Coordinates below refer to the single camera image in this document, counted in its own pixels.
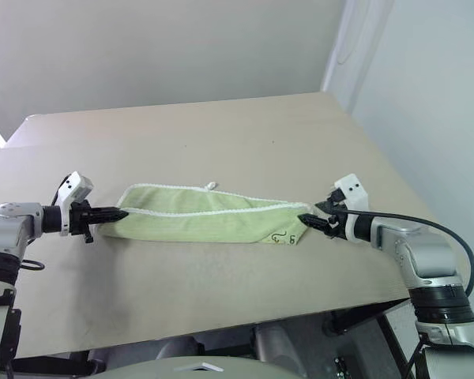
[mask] gray machinery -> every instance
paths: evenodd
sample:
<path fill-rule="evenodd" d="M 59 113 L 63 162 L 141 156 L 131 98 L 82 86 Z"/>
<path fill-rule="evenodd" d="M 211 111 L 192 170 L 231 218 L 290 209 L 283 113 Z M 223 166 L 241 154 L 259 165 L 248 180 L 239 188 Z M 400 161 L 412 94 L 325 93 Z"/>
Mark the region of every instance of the gray machinery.
<path fill-rule="evenodd" d="M 20 310 L 13 308 L 20 268 L 41 269 L 24 259 L 29 243 L 43 233 L 84 235 L 92 242 L 88 225 L 120 220 L 127 214 L 114 207 L 92 208 L 85 197 L 92 183 L 77 172 L 67 176 L 50 206 L 37 203 L 0 204 L 0 370 L 14 358 L 20 331 Z M 409 290 L 417 321 L 419 343 L 408 362 L 418 378 L 474 378 L 474 313 L 468 296 L 474 287 L 474 256 L 469 246 L 442 225 L 415 217 L 368 211 L 368 197 L 358 178 L 350 174 L 335 183 L 327 201 L 316 204 L 328 219 L 305 214 L 299 218 L 330 238 L 367 241 L 394 257 Z M 464 247 L 471 275 L 464 290 L 455 252 L 437 228 Z M 242 358 L 177 357 L 158 359 L 99 373 L 102 379 L 129 377 L 293 378 L 279 367 Z"/>

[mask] printed logo on towel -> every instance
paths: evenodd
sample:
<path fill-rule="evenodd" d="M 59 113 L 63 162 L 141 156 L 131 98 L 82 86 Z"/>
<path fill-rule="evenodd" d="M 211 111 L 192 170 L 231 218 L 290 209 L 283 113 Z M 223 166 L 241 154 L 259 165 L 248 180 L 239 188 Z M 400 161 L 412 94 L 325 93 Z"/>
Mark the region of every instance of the printed logo on towel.
<path fill-rule="evenodd" d="M 295 245 L 295 236 L 290 235 L 289 239 L 287 237 L 287 231 L 284 233 L 274 233 L 273 235 L 270 236 L 270 238 L 275 242 L 275 243 L 289 243 L 290 245 Z"/>

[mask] beige table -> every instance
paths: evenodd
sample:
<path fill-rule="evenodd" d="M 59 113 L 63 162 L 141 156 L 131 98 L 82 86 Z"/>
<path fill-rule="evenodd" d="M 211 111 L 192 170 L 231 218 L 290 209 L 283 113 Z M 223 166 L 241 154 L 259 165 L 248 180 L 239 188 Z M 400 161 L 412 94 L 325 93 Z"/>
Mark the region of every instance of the beige table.
<path fill-rule="evenodd" d="M 382 211 L 430 214 L 323 93 L 36 115 L 0 151 L 0 202 L 48 204 L 74 170 L 92 206 L 151 182 L 252 197 L 325 199 L 356 173 Z M 309 230 L 297 246 L 141 242 L 44 235 L 21 271 L 18 356 L 79 351 L 408 295 L 391 257 Z"/>

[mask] light green cloth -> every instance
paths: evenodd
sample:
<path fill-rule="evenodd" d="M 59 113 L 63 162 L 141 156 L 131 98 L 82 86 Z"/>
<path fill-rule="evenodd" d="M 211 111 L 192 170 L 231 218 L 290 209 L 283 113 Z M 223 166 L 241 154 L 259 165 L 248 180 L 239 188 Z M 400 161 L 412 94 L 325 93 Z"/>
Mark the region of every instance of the light green cloth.
<path fill-rule="evenodd" d="M 129 215 L 101 224 L 102 235 L 176 242 L 268 242 L 295 245 L 307 227 L 304 203 L 255 199 L 198 187 L 137 184 L 118 207 Z"/>

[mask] table surface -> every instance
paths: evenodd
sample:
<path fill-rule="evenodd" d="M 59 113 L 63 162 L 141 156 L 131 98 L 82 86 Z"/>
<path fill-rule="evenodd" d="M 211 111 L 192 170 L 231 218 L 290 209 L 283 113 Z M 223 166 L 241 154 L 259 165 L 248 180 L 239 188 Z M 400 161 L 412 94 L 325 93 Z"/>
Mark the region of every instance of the table surface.
<path fill-rule="evenodd" d="M 325 200 L 355 173 L 371 208 L 431 217 L 325 93 L 34 115 L 0 151 L 0 202 L 50 204 L 63 176 L 115 205 L 139 182 Z M 407 297 L 392 257 L 308 230 L 297 246 L 44 235 L 22 270 L 18 357 L 106 347 Z"/>

